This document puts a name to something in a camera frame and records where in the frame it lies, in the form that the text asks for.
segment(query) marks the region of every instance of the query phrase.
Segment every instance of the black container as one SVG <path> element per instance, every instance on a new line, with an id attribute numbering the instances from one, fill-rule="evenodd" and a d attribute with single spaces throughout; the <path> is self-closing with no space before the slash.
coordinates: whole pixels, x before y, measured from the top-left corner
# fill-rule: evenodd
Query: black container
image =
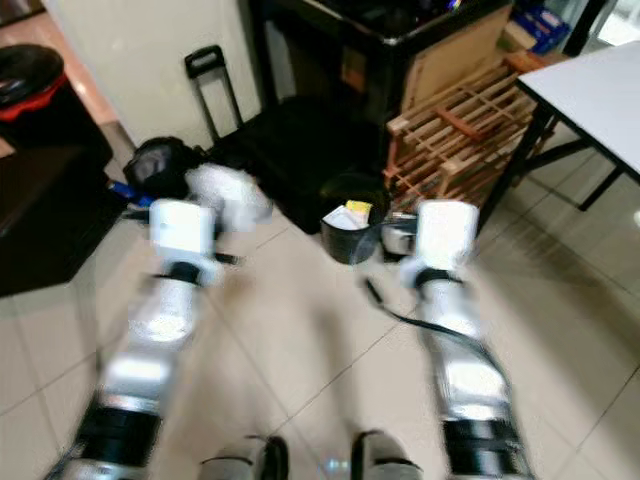
<path id="1" fill-rule="evenodd" d="M 16 151 L 80 145 L 101 166 L 113 156 L 65 75 L 62 57 L 40 45 L 0 48 L 0 136 Z"/>
<path id="2" fill-rule="evenodd" d="M 320 227 L 322 244 L 337 262 L 357 264 L 371 257 L 380 239 L 379 233 L 371 233 L 371 230 L 382 223 L 390 207 L 389 194 L 382 179 L 361 173 L 345 173 L 329 181 L 322 190 L 322 196 L 327 205 L 327 213 L 348 200 L 372 205 L 369 226 L 366 228 L 343 230 L 329 225 L 324 220 Z"/>
<path id="3" fill-rule="evenodd" d="M 0 297 L 69 282 L 126 203 L 81 147 L 0 160 Z"/>

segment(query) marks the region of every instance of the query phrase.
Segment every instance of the black backpack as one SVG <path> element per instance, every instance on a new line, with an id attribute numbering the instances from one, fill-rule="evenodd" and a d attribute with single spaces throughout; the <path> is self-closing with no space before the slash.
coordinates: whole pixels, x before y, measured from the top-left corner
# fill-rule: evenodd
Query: black backpack
<path id="1" fill-rule="evenodd" d="M 156 137 L 138 147 L 124 168 L 127 182 L 139 193 L 155 198 L 185 198 L 184 174 L 202 164 L 204 157 L 175 137 Z"/>

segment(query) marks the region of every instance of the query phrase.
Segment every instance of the trash can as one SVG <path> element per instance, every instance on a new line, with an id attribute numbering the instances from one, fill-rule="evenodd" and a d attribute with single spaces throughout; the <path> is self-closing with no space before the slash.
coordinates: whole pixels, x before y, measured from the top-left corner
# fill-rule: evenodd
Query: trash can
<path id="1" fill-rule="evenodd" d="M 0 136 L 17 151 L 81 145 L 102 166 L 113 156 L 65 75 L 62 57 L 40 45 L 0 48 Z"/>
<path id="2" fill-rule="evenodd" d="M 349 200 L 371 204 L 369 226 L 358 230 L 343 230 L 321 221 L 320 234 L 325 250 L 337 262 L 357 264 L 367 260 L 375 252 L 379 232 L 371 230 L 382 223 L 390 208 L 390 197 L 381 178 L 361 174 L 345 173 L 327 182 L 322 189 L 327 213 Z"/>

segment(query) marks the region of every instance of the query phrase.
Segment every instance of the beige floor tile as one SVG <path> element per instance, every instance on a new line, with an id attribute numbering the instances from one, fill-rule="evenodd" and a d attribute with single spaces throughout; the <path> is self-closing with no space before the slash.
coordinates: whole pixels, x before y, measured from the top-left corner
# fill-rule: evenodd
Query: beige floor tile
<path id="1" fill-rule="evenodd" d="M 151 480 L 197 480 L 199 474 L 200 462 L 169 448 L 158 448 L 149 466 Z"/>
<path id="2" fill-rule="evenodd" d="M 525 178 L 517 187 L 510 188 L 500 203 L 514 213 L 523 214 L 548 194 L 548 190 Z"/>
<path id="3" fill-rule="evenodd" d="M 498 205 L 476 239 L 475 254 L 478 254 L 483 248 L 491 244 L 498 235 L 519 218 L 519 214 L 509 210 L 502 204 Z"/>
<path id="4" fill-rule="evenodd" d="M 587 462 L 582 455 L 576 453 L 562 469 L 558 480 L 605 480 L 600 473 Z"/>
<path id="5" fill-rule="evenodd" d="M 11 299 L 0 300 L 0 415 L 36 390 Z"/>
<path id="6" fill-rule="evenodd" d="M 618 285 L 640 296 L 640 259 L 637 254 L 640 226 L 633 218 L 635 212 L 640 210 L 640 188 L 635 184 L 631 185 L 630 182 L 632 181 L 628 178 L 620 178 L 612 187 L 611 198 L 602 197 L 592 207 L 599 208 L 598 203 L 601 201 L 611 205 L 616 198 L 620 199 L 615 202 L 617 207 L 612 206 L 614 210 L 608 210 L 615 211 L 615 214 L 609 214 L 611 220 L 600 227 L 600 231 L 605 230 L 606 235 L 601 235 L 600 241 L 588 250 L 584 257 Z"/>
<path id="7" fill-rule="evenodd" d="M 0 478 L 41 479 L 57 458 L 37 396 L 0 417 Z"/>
<path id="8" fill-rule="evenodd" d="M 535 478 L 554 478 L 574 449 L 524 396 L 516 394 L 514 408 Z"/>
<path id="9" fill-rule="evenodd" d="M 582 446 L 582 455 L 608 479 L 640 477 L 640 373 L 620 396 Z"/>
<path id="10" fill-rule="evenodd" d="M 580 203 L 604 180 L 613 166 L 609 160 L 593 150 L 584 150 L 575 155 L 584 155 L 587 161 L 570 172 L 554 190 L 559 195 Z M 565 161 L 570 162 L 571 159 L 562 159 L 557 163 L 561 164 Z"/>
<path id="11" fill-rule="evenodd" d="M 583 174 L 579 176 L 582 178 L 580 181 L 589 178 Z M 571 178 L 561 187 L 573 181 Z M 526 218 L 574 252 L 584 255 L 594 264 L 599 263 L 603 268 L 608 266 L 611 252 L 619 254 L 619 258 L 624 258 L 625 255 L 634 256 L 635 250 L 630 247 L 633 242 L 637 242 L 634 234 L 638 232 L 638 227 L 633 215 L 640 209 L 640 188 L 633 180 L 628 177 L 618 179 L 587 212 L 581 212 L 576 205 L 573 201 L 549 195 L 529 211 Z M 610 243 L 615 243 L 616 238 L 621 237 L 628 239 L 626 250 L 620 246 L 612 249 Z M 603 247 L 591 254 L 593 248 L 600 243 Z"/>
<path id="12" fill-rule="evenodd" d="M 216 242 L 216 251 L 229 255 L 252 255 L 257 248 L 266 244 L 291 226 L 291 223 L 274 210 L 271 219 L 256 226 L 251 232 L 228 232 Z"/>
<path id="13" fill-rule="evenodd" d="M 416 331 L 398 326 L 292 422 L 325 470 L 332 460 L 349 461 L 354 435 L 383 429 L 424 469 L 425 478 L 444 478 L 444 450 L 428 368 Z M 348 476 L 343 472 L 330 478 Z"/>
<path id="14" fill-rule="evenodd" d="M 186 352 L 161 444 L 201 462 L 245 435 L 268 435 L 286 415 L 229 328 L 203 296 L 198 334 Z"/>
<path id="15" fill-rule="evenodd" d="M 391 306 L 411 311 L 410 293 L 378 267 Z M 370 306 L 350 267 L 292 231 L 230 270 L 211 295 L 289 415 L 393 326 Z"/>
<path id="16" fill-rule="evenodd" d="M 544 279 L 471 275 L 490 342 L 516 391 L 573 446 L 595 426 L 638 362 L 611 315 L 624 311 L 615 285 L 576 286 Z"/>
<path id="17" fill-rule="evenodd" d="M 29 355 L 44 386 L 87 356 L 75 291 L 62 285 L 14 297 Z"/>
<path id="18" fill-rule="evenodd" d="M 146 230 L 133 222 L 121 221 L 73 279 L 79 292 L 79 308 L 84 312 L 85 322 L 94 324 L 94 332 L 97 329 L 101 346 L 122 334 L 129 311 L 135 307 L 147 274 L 155 273 L 156 264 Z"/>
<path id="19" fill-rule="evenodd" d="M 609 234 L 608 218 L 581 212 L 573 203 L 549 195 L 526 218 L 578 254 L 584 254 Z"/>
<path id="20" fill-rule="evenodd" d="M 58 445 L 67 449 L 95 388 L 95 359 L 76 366 L 43 391 Z"/>
<path id="21" fill-rule="evenodd" d="M 524 217 L 483 248 L 478 258 L 496 273 L 517 277 L 597 285 L 594 277 L 600 275 L 593 266 Z"/>
<path id="22" fill-rule="evenodd" d="M 558 188 L 563 181 L 575 175 L 580 167 L 595 154 L 593 149 L 574 153 L 550 165 L 534 170 L 527 178 L 537 182 L 544 188 Z"/>

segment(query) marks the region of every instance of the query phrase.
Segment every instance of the black table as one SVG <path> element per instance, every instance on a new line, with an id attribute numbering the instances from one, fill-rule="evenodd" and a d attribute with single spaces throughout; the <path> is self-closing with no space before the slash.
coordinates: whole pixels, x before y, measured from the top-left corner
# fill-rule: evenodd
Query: black table
<path id="1" fill-rule="evenodd" d="M 383 0 L 359 1 L 362 4 L 385 3 Z M 409 3 L 386 1 L 388 5 Z M 376 166 L 382 167 L 388 146 L 386 124 L 399 113 L 405 76 L 413 57 L 509 3 L 510 0 L 468 0 L 454 10 L 447 11 L 447 7 L 442 7 L 423 12 L 412 17 L 413 20 L 389 25 L 380 17 L 372 19 L 371 15 L 353 7 L 359 5 L 358 0 L 249 0 L 253 50 L 263 106 L 269 108 L 278 103 L 266 34 L 268 21 L 324 65 L 332 67 L 332 78 L 336 83 L 340 80 L 340 55 L 344 47 L 359 52 L 367 60 L 366 94 L 364 99 L 360 99 L 366 105 L 360 104 L 359 108 L 366 112 L 366 120 L 376 127 Z M 331 66 L 330 51 L 339 57 Z"/>

